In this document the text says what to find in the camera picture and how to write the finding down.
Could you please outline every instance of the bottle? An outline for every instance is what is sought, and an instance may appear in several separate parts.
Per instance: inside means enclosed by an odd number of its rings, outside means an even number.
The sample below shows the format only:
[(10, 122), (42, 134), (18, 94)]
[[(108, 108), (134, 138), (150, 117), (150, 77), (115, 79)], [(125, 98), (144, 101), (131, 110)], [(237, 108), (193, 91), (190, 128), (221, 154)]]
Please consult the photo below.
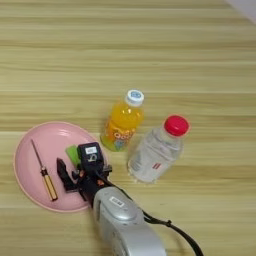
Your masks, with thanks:
[(130, 173), (139, 181), (151, 183), (166, 172), (180, 156), (181, 136), (189, 123), (181, 116), (170, 116), (161, 127), (154, 128), (139, 144), (128, 162)]
[(112, 109), (105, 131), (101, 134), (102, 144), (112, 151), (122, 151), (143, 120), (144, 95), (138, 90), (128, 91), (125, 99)]

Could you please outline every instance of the screwdriver handle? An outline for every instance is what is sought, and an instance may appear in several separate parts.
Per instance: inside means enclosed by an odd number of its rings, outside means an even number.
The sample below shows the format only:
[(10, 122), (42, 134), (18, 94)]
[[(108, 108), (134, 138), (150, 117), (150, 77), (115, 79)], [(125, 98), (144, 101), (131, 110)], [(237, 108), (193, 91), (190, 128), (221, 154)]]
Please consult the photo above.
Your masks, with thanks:
[(58, 195), (53, 186), (52, 179), (49, 176), (47, 169), (45, 167), (41, 168), (41, 174), (43, 176), (45, 187), (47, 189), (47, 192), (50, 196), (51, 201), (56, 201), (58, 199)]

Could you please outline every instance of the robotic arm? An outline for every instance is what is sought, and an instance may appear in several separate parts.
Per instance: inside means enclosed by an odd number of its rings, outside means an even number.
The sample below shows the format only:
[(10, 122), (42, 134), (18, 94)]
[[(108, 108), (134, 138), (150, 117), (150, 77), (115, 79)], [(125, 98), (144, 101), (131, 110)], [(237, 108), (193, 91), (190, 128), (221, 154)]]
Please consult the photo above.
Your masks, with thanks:
[[(113, 255), (166, 256), (161, 240), (145, 222), (146, 213), (124, 191), (108, 181), (112, 168), (104, 165), (99, 144), (79, 145), (77, 151), (81, 164), (72, 172), (76, 183), (69, 177), (65, 163), (59, 158), (58, 175), (67, 193), (77, 191), (90, 203), (101, 236), (112, 248)], [(171, 222), (163, 222), (146, 215), (150, 217), (148, 222), (164, 224), (180, 233), (190, 243), (196, 255), (203, 256), (196, 242)]]
[(101, 189), (93, 211), (100, 233), (115, 256), (166, 256), (162, 242), (145, 223), (142, 210), (118, 188)]

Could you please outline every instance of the wooden table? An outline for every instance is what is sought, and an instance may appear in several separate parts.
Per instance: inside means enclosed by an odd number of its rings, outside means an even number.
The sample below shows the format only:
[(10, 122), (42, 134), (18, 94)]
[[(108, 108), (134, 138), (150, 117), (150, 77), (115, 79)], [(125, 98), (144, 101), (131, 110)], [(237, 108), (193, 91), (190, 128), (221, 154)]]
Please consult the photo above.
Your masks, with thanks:
[[(255, 71), (255, 25), (224, 0), (1, 0), (1, 255), (111, 255), (91, 211), (33, 204), (12, 161), (21, 136), (42, 122), (98, 135), (130, 88), (145, 93), (146, 118), (128, 152), (107, 151), (111, 180), (205, 255), (255, 255)], [(134, 183), (129, 152), (174, 113), (191, 122), (184, 154), (156, 185)], [(178, 235), (154, 228), (168, 255), (193, 255)]]

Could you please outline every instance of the water bottle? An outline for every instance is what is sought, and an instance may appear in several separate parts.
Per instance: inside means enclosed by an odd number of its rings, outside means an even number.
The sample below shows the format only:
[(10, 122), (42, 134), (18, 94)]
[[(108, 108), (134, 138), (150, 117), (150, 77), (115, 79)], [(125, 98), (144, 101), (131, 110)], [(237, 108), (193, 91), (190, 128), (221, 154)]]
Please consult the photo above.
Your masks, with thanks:
[(151, 183), (163, 175), (183, 150), (182, 136), (189, 123), (181, 116), (170, 116), (154, 128), (139, 144), (128, 162), (130, 173), (139, 181)]

